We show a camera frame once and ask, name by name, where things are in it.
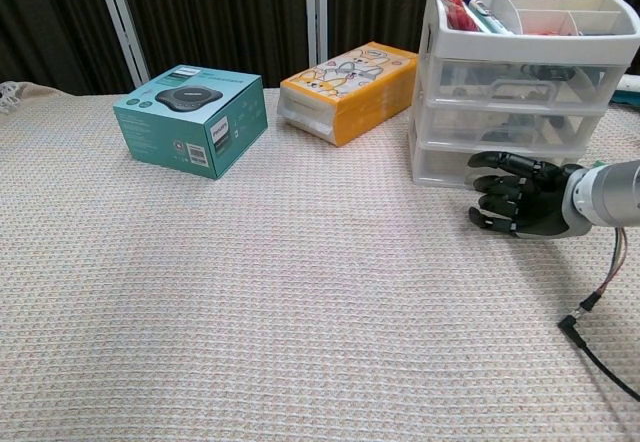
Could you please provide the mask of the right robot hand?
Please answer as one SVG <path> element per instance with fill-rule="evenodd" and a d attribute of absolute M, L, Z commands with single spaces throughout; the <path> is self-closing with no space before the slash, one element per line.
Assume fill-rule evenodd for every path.
<path fill-rule="evenodd" d="M 505 171 L 473 182 L 482 196 L 468 210 L 477 227 L 517 238 L 559 239 L 587 234 L 593 224 L 573 205 L 572 194 L 587 170 L 578 164 L 557 166 L 503 151 L 472 155 L 471 168 Z"/>

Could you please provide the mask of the clear plastic drawer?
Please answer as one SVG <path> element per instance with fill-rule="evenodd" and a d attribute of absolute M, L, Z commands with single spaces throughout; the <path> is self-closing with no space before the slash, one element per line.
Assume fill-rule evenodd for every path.
<path fill-rule="evenodd" d="M 409 140 L 413 181 L 418 185 L 453 188 L 470 187 L 476 178 L 484 175 L 506 175 L 505 171 L 499 169 L 469 167 L 469 158 L 479 152 L 511 152 L 555 165 L 576 163 L 586 152 L 584 148 L 552 149 L 489 142 L 471 145 L 427 143 L 421 142 L 413 130 L 410 131 Z"/>

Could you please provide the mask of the clear drawer with dark items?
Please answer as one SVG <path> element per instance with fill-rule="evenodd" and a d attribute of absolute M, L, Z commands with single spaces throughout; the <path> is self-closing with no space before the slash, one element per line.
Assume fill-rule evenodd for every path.
<path fill-rule="evenodd" d="M 427 102 L 415 116 L 422 147 L 510 148 L 525 152 L 582 152 L 602 116 L 569 111 L 463 108 Z"/>

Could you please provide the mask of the clear drawer with black items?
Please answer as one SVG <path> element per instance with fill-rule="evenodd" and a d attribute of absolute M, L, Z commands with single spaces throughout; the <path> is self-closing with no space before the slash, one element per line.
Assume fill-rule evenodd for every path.
<path fill-rule="evenodd" d="M 624 72 L 621 66 L 433 57 L 422 75 L 428 97 L 438 102 L 599 112 L 609 104 Z"/>

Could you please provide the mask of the white plastic drawer organizer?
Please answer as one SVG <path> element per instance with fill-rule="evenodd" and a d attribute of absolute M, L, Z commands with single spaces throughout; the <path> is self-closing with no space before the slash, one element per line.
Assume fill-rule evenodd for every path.
<path fill-rule="evenodd" d="M 482 0 L 512 35 L 464 32 L 448 27 L 442 0 L 424 10 L 410 131 L 415 116 L 431 100 L 422 70 L 433 57 L 533 64 L 621 66 L 627 70 L 640 50 L 640 14 L 624 0 Z M 578 37 L 528 36 L 524 32 L 571 28 Z M 541 107 L 465 106 L 463 108 L 551 112 Z"/>

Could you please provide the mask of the green marker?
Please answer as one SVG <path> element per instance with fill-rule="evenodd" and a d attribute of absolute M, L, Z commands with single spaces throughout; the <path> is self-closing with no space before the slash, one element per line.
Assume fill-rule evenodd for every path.
<path fill-rule="evenodd" d="M 493 33 L 497 34 L 498 31 L 492 25 L 492 23 L 487 19 L 486 16 L 481 15 L 475 9 L 472 9 L 470 6 L 466 6 L 466 10 L 468 11 L 471 18 L 474 20 L 479 30 L 484 33 Z"/>

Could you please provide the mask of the white marker with blue cap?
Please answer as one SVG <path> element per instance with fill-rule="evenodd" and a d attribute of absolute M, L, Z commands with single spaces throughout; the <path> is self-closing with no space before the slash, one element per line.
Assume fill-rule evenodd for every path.
<path fill-rule="evenodd" d="M 493 14 L 493 12 L 489 9 L 488 6 L 484 4 L 482 0 L 464 0 L 464 2 L 467 6 L 475 9 L 481 15 L 486 16 L 498 31 L 497 34 L 512 35 L 512 32 Z"/>

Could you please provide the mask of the orange corgi print tissue pack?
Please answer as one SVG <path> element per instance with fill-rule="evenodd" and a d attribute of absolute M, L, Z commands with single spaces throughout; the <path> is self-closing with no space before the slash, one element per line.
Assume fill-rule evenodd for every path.
<path fill-rule="evenodd" d="M 411 105 L 417 58 L 369 42 L 283 80 L 277 112 L 343 146 Z"/>

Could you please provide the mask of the beige woven tablecloth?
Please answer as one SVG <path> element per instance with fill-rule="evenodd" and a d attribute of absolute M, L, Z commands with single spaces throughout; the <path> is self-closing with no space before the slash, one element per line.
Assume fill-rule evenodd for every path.
<path fill-rule="evenodd" d="M 640 442 L 557 327 L 611 230 L 477 229 L 406 115 L 334 148 L 271 114 L 213 181 L 132 159 L 114 103 L 0 113 L 0 442 Z"/>

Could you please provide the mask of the teal speaker retail box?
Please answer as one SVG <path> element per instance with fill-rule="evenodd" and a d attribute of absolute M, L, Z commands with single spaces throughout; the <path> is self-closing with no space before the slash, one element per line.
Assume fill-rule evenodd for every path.
<path fill-rule="evenodd" d="M 218 179 L 268 128 L 258 74 L 177 65 L 113 105 L 131 155 Z"/>

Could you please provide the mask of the black folding screen grey frame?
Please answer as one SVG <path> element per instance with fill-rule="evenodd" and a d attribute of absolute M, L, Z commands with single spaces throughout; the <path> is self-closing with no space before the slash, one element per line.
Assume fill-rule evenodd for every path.
<path fill-rule="evenodd" d="M 257 73 L 268 87 L 309 65 L 307 0 L 125 0 L 145 67 Z M 416 51 L 426 0 L 327 0 L 327 52 L 369 41 Z M 134 86 L 107 0 L 0 0 L 0 83 L 73 95 Z"/>

